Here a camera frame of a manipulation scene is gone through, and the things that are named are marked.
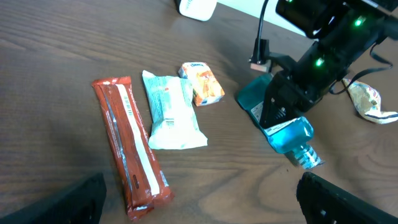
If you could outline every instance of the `white floor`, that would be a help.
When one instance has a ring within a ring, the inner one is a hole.
[[[264,0],[218,0],[218,2],[258,18]],[[264,20],[298,34],[305,35],[301,30],[276,14],[275,7],[277,2],[278,0],[269,0],[266,13],[264,14]]]

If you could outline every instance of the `orange and white package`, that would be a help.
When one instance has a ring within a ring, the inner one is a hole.
[[[193,102],[197,106],[219,102],[225,95],[210,67],[203,62],[187,62],[182,64],[178,74],[189,79],[193,85]]]

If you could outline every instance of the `blue plastic bottle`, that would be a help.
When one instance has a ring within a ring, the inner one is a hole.
[[[264,94],[271,79],[270,74],[256,78],[239,92],[236,100],[249,113],[276,152],[292,154],[296,163],[304,169],[314,168],[321,164],[322,160],[312,146],[307,144],[313,138],[313,128],[305,117],[295,118],[268,129],[263,129],[259,125]]]

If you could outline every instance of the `red snack package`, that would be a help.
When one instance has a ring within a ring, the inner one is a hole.
[[[104,78],[92,84],[101,104],[106,131],[122,178],[127,215],[138,221],[156,205],[174,198],[132,96],[130,77]]]

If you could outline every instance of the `wooden table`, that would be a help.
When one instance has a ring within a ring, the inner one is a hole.
[[[150,131],[142,70],[176,75],[207,62],[226,96],[195,107],[208,147],[156,151],[176,194],[140,223],[304,223],[295,198],[303,170],[270,148],[234,95],[260,75],[249,69],[256,18],[218,5],[208,22],[183,17],[172,0],[0,1],[0,216],[101,171],[108,189],[102,223],[129,223],[109,148],[97,78],[132,77]],[[266,23],[271,50],[299,59],[312,44]],[[398,45],[377,52],[398,63]],[[378,65],[363,55],[351,68]],[[397,69],[369,75],[386,110],[398,111]],[[398,216],[398,123],[359,118],[347,94],[306,114],[326,164],[314,173]]]

